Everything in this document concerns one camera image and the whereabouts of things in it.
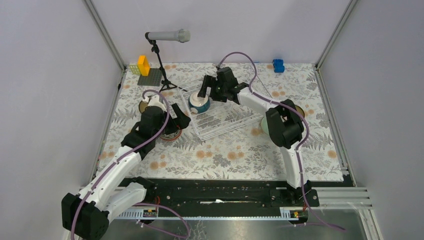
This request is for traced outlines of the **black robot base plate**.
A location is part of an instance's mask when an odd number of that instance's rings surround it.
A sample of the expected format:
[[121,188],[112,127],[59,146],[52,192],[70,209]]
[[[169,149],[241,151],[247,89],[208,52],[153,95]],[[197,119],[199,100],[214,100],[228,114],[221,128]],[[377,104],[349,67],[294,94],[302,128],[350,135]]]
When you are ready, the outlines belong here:
[[311,183],[294,189],[286,181],[149,178],[144,199],[182,217],[277,217],[280,209],[319,207]]

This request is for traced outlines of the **blue white patterned bowl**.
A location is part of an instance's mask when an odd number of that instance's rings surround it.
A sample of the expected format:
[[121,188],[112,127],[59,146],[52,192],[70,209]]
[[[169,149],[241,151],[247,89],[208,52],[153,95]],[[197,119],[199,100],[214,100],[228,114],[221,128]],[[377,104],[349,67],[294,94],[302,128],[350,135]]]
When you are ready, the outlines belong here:
[[179,129],[176,132],[171,133],[171,134],[163,134],[160,137],[160,139],[163,140],[163,141],[166,141],[166,142],[172,142],[172,141],[175,141],[176,139],[178,139],[181,136],[182,132],[183,131],[181,129]]

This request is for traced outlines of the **mint green bowl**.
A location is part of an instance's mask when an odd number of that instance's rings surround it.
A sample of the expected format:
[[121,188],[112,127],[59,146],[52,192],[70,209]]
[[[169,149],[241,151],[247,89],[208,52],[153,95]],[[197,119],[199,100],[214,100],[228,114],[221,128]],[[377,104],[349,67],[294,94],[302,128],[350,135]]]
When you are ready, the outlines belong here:
[[261,121],[260,121],[260,127],[261,127],[262,131],[263,131],[265,134],[269,135],[269,128],[268,128],[268,123],[267,123],[267,119],[266,119],[266,117],[263,117],[263,118],[261,119]]

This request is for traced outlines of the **dark teal floral bowl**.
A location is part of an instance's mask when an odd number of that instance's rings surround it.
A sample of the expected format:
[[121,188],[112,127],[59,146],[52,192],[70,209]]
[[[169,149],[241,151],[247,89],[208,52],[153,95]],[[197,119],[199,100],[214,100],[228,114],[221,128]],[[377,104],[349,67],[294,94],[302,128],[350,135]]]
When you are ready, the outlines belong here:
[[142,114],[149,105],[149,100],[142,100],[138,104],[138,110]]

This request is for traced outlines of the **black gold-rimmed bowl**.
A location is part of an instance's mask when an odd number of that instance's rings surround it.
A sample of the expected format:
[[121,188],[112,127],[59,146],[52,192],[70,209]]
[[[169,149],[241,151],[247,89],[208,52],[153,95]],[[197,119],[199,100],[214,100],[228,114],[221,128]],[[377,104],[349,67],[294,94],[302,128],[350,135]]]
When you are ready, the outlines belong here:
[[305,117],[305,111],[300,106],[295,105],[295,109],[302,117]]

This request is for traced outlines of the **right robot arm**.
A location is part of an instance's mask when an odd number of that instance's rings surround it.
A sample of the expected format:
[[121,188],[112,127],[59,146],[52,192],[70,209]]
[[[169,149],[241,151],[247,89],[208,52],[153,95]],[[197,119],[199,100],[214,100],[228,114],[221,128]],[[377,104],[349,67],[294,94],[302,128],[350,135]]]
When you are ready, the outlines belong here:
[[287,201],[293,206],[301,205],[307,199],[307,179],[300,149],[305,126],[295,104],[289,99],[282,102],[272,100],[255,91],[251,83],[238,82],[229,67],[218,69],[216,74],[203,77],[198,97],[209,96],[213,101],[223,103],[231,101],[265,118],[268,135],[280,148],[283,157],[288,184]]

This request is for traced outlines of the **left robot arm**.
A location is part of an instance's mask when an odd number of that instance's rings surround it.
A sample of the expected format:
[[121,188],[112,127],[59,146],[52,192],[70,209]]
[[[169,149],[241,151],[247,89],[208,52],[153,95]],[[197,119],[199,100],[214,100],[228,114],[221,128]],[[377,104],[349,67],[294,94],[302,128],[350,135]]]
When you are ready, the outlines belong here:
[[171,105],[176,114],[161,103],[148,105],[131,131],[124,137],[113,160],[79,193],[67,193],[61,201],[62,226],[70,231],[70,238],[99,240],[110,223],[125,210],[141,203],[148,206],[159,198],[156,184],[135,177],[118,193],[115,189],[126,175],[138,165],[156,145],[163,134],[169,135],[188,127],[191,119],[178,104]]

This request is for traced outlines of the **teal and cream bowl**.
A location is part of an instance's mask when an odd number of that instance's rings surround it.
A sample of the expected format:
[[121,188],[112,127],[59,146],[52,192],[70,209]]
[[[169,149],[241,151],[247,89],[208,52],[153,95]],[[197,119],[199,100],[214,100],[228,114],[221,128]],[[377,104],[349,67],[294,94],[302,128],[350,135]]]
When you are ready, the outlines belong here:
[[195,114],[205,113],[211,106],[209,96],[206,94],[205,97],[199,97],[198,93],[194,92],[188,98],[189,110]]

